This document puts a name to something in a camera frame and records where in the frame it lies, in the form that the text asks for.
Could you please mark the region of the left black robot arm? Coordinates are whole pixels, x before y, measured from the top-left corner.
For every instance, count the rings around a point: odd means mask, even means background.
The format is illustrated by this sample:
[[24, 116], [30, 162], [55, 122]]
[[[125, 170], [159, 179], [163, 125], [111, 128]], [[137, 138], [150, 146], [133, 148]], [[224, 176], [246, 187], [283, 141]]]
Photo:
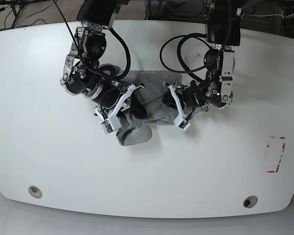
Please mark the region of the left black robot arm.
[[[241, 41], [240, 25], [244, 9], [232, 0], [208, 0], [205, 6], [205, 33], [179, 36], [176, 54], [182, 74], [193, 80], [182, 85], [175, 83], [164, 86], [169, 89], [163, 102], [178, 111], [174, 119], [176, 127], [186, 130], [190, 120], [208, 111], [209, 106], [223, 109], [233, 99], [233, 70], [235, 52]], [[182, 46], [189, 39], [203, 42], [205, 52], [203, 66], [190, 69], [182, 58]]]

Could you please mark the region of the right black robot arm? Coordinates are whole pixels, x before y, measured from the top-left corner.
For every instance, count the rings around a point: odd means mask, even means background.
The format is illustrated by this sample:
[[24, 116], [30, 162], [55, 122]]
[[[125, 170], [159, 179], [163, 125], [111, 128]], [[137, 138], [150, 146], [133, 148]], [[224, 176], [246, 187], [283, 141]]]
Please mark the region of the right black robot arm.
[[[116, 112], [119, 118], [129, 112], [136, 119], [145, 119], [147, 111], [134, 93], [125, 101], [121, 101], [130, 88], [130, 83], [124, 78], [128, 75], [131, 66], [129, 48], [125, 41], [113, 29], [113, 22], [126, 0], [85, 0], [77, 14], [76, 20], [82, 24], [75, 33], [71, 33], [73, 43], [70, 53], [66, 57], [63, 76], [60, 84], [71, 95], [83, 95], [98, 105], [98, 111], [107, 118], [121, 103]], [[109, 30], [120, 42], [125, 51], [125, 69], [114, 65], [100, 64], [107, 41], [105, 30]]]

